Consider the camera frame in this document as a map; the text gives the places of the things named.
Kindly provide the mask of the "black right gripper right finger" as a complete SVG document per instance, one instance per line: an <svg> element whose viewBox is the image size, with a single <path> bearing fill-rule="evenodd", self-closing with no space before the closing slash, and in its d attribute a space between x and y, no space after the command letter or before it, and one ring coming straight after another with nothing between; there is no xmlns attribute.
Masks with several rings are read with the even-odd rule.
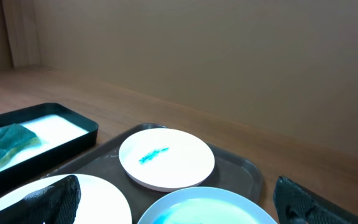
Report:
<svg viewBox="0 0 358 224"><path fill-rule="evenodd" d="M273 192L280 224L358 224L358 216L280 176Z"/></svg>

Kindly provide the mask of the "small white plate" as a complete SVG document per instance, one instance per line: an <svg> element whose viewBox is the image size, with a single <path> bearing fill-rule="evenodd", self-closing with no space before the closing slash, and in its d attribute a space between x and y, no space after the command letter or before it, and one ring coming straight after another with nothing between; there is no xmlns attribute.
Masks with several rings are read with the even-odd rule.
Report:
<svg viewBox="0 0 358 224"><path fill-rule="evenodd" d="M119 161L132 180L160 192L197 186L215 167L214 154L204 141L169 128L130 135L119 147Z"/></svg>

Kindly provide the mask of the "green yellow sponge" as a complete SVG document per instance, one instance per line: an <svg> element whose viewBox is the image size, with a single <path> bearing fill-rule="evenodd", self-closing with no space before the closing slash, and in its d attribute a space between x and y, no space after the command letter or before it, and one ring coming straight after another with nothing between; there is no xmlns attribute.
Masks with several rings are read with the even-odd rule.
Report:
<svg viewBox="0 0 358 224"><path fill-rule="evenodd" d="M14 156L29 147L38 146L39 137L19 124L11 124L0 129L0 168L7 165Z"/></svg>

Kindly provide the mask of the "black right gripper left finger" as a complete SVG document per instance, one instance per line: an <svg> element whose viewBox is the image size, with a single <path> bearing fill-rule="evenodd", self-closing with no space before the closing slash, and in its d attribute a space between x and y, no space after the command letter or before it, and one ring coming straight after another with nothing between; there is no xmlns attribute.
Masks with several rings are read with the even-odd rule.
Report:
<svg viewBox="0 0 358 224"><path fill-rule="evenodd" d="M79 180L68 175L0 210L0 224L73 224L80 200Z"/></svg>

